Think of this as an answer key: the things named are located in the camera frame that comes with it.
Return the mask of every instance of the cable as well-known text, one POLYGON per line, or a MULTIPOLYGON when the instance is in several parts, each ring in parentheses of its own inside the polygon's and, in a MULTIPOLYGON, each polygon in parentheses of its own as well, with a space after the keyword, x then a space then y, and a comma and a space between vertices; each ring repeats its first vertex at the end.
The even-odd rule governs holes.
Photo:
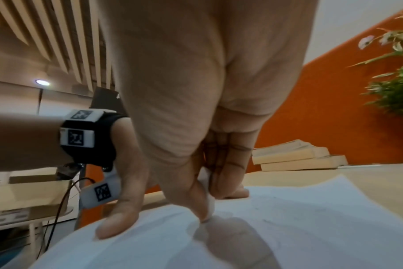
MULTIPOLYGON (((78 182, 80 182, 80 181, 82 181, 82 180, 85 180, 85 179, 89 180, 92 184, 95 183, 95 180, 93 180, 92 178, 89 178, 89 177, 83 177, 83 178, 81 178, 81 179, 78 179, 78 180, 76 180, 75 182, 72 183, 72 185, 67 189, 66 193, 64 194, 63 199, 61 199, 60 206, 58 207, 57 215, 55 216, 54 224, 53 224, 53 226, 52 226, 51 233, 50 233, 50 237, 48 238, 48 243, 46 243, 45 251, 44 251, 44 252, 46 252, 46 251, 48 250, 48 248, 50 247, 51 239, 52 239, 52 236, 54 235, 55 226, 57 225, 58 218, 60 217, 61 209, 62 209, 62 207, 63 207, 64 201, 66 200, 67 195, 70 193, 70 190, 71 190, 78 182)), ((43 234, 43 242, 45 242, 45 235, 46 235, 47 231, 48 231, 48 225, 47 225, 47 227, 46 227, 46 229, 45 229, 45 233, 43 234)), ((38 253, 38 256, 37 256, 36 259, 39 258, 39 255, 41 254, 42 248, 43 248, 43 244, 41 244, 41 248, 40 248, 40 250, 39 250, 39 253, 38 253)))

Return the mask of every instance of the ceiling light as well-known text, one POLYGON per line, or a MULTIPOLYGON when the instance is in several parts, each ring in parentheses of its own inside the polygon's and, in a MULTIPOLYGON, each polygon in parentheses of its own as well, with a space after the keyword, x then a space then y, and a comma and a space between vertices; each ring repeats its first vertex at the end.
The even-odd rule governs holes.
POLYGON ((50 83, 46 80, 42 80, 42 79, 37 79, 35 80, 36 83, 38 83, 39 85, 43 85, 43 86, 49 86, 50 83))

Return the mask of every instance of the black wristband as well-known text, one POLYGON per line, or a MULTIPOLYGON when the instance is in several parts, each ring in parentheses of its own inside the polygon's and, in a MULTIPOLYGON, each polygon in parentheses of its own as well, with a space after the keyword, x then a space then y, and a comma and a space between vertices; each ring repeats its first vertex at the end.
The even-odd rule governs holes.
POLYGON ((113 161, 116 159, 116 150, 110 137, 110 130, 114 122, 126 117, 118 113, 104 113, 97 121, 73 121, 66 120, 61 126, 60 132, 62 135, 68 136, 68 143, 61 145, 63 150, 73 158, 73 161, 77 164, 94 164, 101 167, 112 167, 113 161), (93 146, 84 147, 77 143, 70 141, 70 137, 78 135, 82 139, 82 145, 84 144, 84 132, 86 130, 93 131, 93 146))

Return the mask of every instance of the wristband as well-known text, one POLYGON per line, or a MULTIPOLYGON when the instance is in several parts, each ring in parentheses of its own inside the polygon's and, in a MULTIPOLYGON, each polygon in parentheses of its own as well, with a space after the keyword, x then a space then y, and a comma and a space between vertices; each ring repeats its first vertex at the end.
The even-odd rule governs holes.
POLYGON ((114 122, 126 117, 101 109, 74 109, 60 128, 60 145, 77 164, 112 167, 116 150, 110 137, 114 122))

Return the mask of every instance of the stack of books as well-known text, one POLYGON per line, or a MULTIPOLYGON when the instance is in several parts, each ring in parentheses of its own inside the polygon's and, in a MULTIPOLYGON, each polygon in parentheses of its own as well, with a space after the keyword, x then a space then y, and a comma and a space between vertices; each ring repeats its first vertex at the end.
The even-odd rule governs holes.
POLYGON ((330 155, 325 147, 294 140, 266 148, 255 148, 252 152, 254 164, 260 164, 262 171, 293 171, 311 169, 333 169, 347 165, 344 155, 330 155))

